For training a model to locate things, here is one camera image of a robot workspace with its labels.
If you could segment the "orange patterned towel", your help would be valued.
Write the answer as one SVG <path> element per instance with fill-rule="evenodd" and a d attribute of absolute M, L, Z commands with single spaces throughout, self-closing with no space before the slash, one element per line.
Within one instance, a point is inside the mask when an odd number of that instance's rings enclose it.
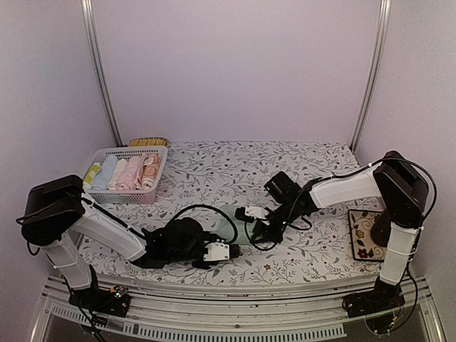
<path fill-rule="evenodd" d="M 160 165 L 161 159 L 157 153 L 144 157 L 135 180 L 137 190 L 148 190 L 155 185 Z"/>

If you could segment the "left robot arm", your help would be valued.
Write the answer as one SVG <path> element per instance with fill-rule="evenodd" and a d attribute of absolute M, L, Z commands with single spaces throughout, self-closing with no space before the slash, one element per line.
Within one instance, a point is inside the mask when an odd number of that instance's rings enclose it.
<path fill-rule="evenodd" d="M 235 237 L 225 239 L 205 231 L 198 221 L 180 213 L 163 228 L 137 230 L 102 208 L 76 175 L 33 187 L 16 223 L 26 242 L 44 252 L 90 309 L 100 309 L 106 295 L 98 288 L 93 267 L 82 260 L 71 231 L 96 240 L 141 269 L 161 269 L 179 261 L 208 269 L 240 255 Z"/>

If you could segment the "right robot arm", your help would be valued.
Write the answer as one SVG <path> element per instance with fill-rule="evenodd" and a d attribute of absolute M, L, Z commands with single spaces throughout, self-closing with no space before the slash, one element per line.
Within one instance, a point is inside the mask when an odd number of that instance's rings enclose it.
<path fill-rule="evenodd" d="M 235 219 L 244 225 L 248 243 L 255 248 L 262 242 L 281 243 L 286 228 L 298 218 L 337 204 L 372 199 L 380 205 L 387 251 L 368 296 L 368 304 L 376 311 L 394 302 L 420 232 L 437 202 L 432 175 L 395 150 L 348 174 L 319 177 L 305 185 L 279 172 L 264 188 L 278 203 L 276 209 L 245 205 L 234 211 Z"/>

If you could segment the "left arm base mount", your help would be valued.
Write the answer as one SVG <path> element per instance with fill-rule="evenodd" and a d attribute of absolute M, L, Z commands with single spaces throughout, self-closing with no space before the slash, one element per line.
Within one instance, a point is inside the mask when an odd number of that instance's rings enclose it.
<path fill-rule="evenodd" d="M 129 288 L 116 285 L 108 290 L 91 285 L 87 289 L 71 289 L 69 304 L 87 309 L 90 312 L 125 318 L 130 308 Z"/>

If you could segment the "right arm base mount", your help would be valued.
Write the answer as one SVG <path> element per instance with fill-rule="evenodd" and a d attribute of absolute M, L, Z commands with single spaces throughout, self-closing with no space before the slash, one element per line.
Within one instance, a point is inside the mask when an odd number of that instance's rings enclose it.
<path fill-rule="evenodd" d="M 342 309 L 349 318 L 354 318 L 400 308 L 404 304 L 405 299 L 400 286 L 376 284 L 372 290 L 344 296 Z"/>

